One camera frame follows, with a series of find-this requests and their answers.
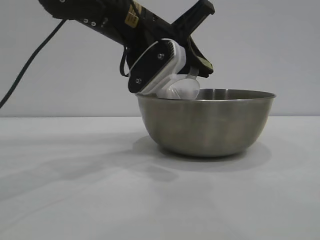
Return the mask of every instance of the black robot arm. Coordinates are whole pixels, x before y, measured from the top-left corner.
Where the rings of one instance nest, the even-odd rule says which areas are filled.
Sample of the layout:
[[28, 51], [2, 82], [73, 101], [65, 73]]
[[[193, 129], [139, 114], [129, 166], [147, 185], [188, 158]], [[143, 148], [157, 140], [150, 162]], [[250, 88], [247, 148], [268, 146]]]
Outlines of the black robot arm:
[[214, 72], [212, 64], [197, 48], [191, 34], [215, 13], [209, 0], [199, 0], [173, 24], [169, 24], [132, 0], [39, 0], [54, 18], [76, 20], [123, 45], [129, 68], [143, 52], [160, 39], [172, 39], [185, 49], [186, 64], [180, 74], [191, 68], [207, 78]]

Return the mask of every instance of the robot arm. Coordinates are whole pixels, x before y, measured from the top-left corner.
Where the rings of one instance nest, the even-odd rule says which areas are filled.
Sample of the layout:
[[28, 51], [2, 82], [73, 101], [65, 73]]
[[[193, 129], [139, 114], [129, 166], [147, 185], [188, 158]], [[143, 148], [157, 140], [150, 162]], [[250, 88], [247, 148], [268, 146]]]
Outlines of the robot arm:
[[163, 87], [167, 76], [214, 72], [191, 34], [215, 13], [213, 4], [199, 0], [169, 24], [133, 0], [39, 0], [54, 18], [75, 20], [124, 46], [129, 66], [129, 91], [150, 93]]

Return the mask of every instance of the black cable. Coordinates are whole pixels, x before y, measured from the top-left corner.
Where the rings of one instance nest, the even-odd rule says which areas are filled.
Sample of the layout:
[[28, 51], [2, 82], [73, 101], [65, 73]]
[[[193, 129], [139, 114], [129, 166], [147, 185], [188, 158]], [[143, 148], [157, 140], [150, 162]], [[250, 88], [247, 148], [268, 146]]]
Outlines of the black cable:
[[129, 73], [125, 74], [125, 63], [126, 63], [127, 55], [128, 55], [128, 48], [125, 45], [123, 45], [123, 55], [120, 62], [120, 74], [126, 78], [129, 77]]
[[24, 67], [22, 68], [21, 72], [19, 73], [18, 77], [16, 78], [16, 80], [14, 81], [13, 85], [11, 86], [11, 88], [9, 89], [9, 91], [7, 92], [7, 94], [4, 96], [4, 98], [1, 100], [0, 102], [0, 109], [6, 104], [6, 102], [9, 100], [9, 98], [11, 97], [11, 95], [14, 93], [16, 87], [18, 86], [18, 84], [20, 83], [22, 77], [24, 76], [24, 74], [26, 73], [28, 67], [30, 66], [30, 64], [32, 63], [32, 61], [36, 58], [36, 56], [38, 55], [38, 53], [44, 48], [44, 46], [54, 37], [54, 35], [59, 31], [59, 29], [63, 26], [63, 24], [66, 22], [67, 20], [62, 20], [59, 25], [53, 30], [53, 32], [43, 41], [43, 43], [40, 44], [40, 46], [34, 51], [34, 53], [31, 55], [31, 57], [28, 59], [28, 61], [25, 63]]

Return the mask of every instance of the screw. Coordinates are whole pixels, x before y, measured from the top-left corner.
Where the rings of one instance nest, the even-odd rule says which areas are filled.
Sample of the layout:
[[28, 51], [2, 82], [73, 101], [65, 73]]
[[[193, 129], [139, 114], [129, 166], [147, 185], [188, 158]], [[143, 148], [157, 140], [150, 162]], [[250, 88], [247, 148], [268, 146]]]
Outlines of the screw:
[[158, 54], [158, 59], [163, 60], [165, 58], [165, 55], [163, 53]]
[[135, 80], [135, 82], [136, 82], [137, 84], [141, 84], [141, 83], [142, 83], [142, 79], [141, 79], [141, 78], [137, 78], [137, 79]]

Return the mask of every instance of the stainless steel bowl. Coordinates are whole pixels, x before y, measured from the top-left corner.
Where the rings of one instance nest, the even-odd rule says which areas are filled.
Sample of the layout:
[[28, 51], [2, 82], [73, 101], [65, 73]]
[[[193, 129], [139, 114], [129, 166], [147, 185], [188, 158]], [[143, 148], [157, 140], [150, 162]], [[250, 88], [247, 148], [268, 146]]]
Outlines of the stainless steel bowl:
[[249, 148], [262, 133], [276, 97], [234, 89], [201, 89], [196, 100], [136, 96], [150, 137], [164, 149], [195, 157]]

